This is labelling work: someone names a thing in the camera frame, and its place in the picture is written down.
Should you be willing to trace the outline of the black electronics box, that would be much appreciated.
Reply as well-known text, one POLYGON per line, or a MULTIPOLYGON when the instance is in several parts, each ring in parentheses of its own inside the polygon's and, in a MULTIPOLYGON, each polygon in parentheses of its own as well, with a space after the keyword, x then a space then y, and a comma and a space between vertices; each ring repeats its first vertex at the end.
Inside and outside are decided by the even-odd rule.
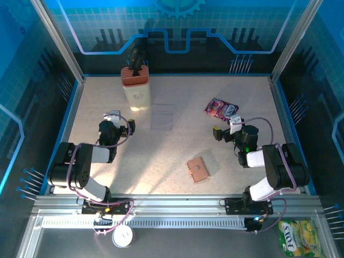
POLYGON ((244 224, 247 232, 259 231, 262 228, 262 224, 265 218, 263 216, 258 216, 254 218, 245 218, 244 224))

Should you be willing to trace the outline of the aluminium cross rail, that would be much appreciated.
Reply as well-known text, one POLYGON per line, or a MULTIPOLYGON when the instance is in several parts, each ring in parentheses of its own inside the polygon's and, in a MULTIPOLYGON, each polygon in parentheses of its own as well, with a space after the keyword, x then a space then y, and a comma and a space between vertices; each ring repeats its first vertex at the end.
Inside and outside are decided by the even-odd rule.
MULTIPOLYGON (((135 195, 113 194, 114 198, 134 200, 131 216, 135 217, 224 217, 225 208, 219 201, 225 195, 135 195)), ((283 195, 286 217, 306 218, 324 214, 318 196, 283 195)), ((66 216, 81 214, 82 199, 75 195, 39 196, 34 202, 32 216, 66 216)))

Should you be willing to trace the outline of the yellow green candy bag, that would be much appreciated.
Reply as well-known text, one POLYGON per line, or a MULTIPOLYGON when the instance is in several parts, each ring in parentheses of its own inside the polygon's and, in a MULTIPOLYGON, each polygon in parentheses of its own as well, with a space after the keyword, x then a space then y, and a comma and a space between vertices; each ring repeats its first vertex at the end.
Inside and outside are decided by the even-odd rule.
POLYGON ((312 220, 281 220, 277 229, 279 245, 286 257, 327 258, 312 220))

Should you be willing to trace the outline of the cream knife block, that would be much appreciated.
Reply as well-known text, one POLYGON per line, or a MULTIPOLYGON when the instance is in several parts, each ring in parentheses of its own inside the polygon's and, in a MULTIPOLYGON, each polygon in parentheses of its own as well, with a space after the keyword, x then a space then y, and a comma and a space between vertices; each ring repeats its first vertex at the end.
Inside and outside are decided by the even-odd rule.
POLYGON ((148 110, 152 104, 148 67, 141 65, 138 73, 133 76, 129 67, 121 70, 121 83, 132 111, 148 110))

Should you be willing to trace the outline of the white round lid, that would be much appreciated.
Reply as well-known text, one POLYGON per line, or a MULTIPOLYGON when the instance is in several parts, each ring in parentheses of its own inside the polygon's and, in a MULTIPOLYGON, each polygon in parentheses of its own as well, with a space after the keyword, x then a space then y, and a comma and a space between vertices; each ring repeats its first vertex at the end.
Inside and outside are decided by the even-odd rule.
POLYGON ((134 240, 134 231, 126 225, 119 225, 112 234, 112 242, 116 247, 129 247, 134 240))

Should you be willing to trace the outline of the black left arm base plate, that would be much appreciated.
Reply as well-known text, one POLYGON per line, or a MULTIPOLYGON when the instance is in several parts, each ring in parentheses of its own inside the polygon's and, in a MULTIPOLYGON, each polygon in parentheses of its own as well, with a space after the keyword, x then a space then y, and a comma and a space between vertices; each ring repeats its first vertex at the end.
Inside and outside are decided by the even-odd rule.
POLYGON ((100 205, 93 203, 89 200, 85 200, 82 205, 82 214, 95 215, 99 213, 100 215, 125 215, 129 208, 131 207, 131 202, 128 199, 120 198, 114 199, 115 202, 123 201, 119 204, 106 204, 100 205))

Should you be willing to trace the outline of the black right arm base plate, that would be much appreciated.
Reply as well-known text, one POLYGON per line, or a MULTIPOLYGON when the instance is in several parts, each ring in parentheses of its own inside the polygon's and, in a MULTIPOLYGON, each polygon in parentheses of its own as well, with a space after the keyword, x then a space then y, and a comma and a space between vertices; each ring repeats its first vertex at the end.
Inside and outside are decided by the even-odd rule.
POLYGON ((244 202, 242 198, 225 198, 224 208, 227 215, 247 215, 247 216, 258 216, 274 213, 271 202, 244 202))

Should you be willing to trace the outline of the purple candy bag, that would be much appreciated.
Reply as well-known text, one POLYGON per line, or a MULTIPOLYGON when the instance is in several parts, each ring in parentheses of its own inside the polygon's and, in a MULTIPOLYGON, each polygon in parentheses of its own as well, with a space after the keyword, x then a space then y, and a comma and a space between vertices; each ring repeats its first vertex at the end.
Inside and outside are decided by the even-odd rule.
POLYGON ((218 98, 213 98, 204 109, 206 114, 222 121, 228 121, 238 110, 239 107, 237 105, 218 98))

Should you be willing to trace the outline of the aluminium frame post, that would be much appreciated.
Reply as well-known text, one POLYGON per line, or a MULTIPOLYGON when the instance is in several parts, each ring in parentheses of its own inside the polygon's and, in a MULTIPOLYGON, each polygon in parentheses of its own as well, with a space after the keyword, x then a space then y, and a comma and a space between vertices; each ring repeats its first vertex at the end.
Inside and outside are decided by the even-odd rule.
POLYGON ((301 17, 299 18, 295 26, 295 29, 293 30, 288 42, 286 43, 286 46, 284 47, 283 52, 281 53, 271 73, 271 84, 276 84, 284 68, 286 67, 293 53, 295 52, 297 46, 303 39, 309 25, 313 21, 323 1, 324 0, 309 0, 308 5, 306 6, 301 17))
POLYGON ((62 32, 60 31, 57 23, 52 17, 52 14, 49 11, 46 3, 43 0, 30 0, 30 2, 35 8, 38 16, 40 17, 47 31, 49 32, 54 43, 56 44, 69 69, 73 73, 75 79, 78 81, 78 83, 83 83, 83 72, 76 58, 74 57, 67 41, 65 40, 62 32))

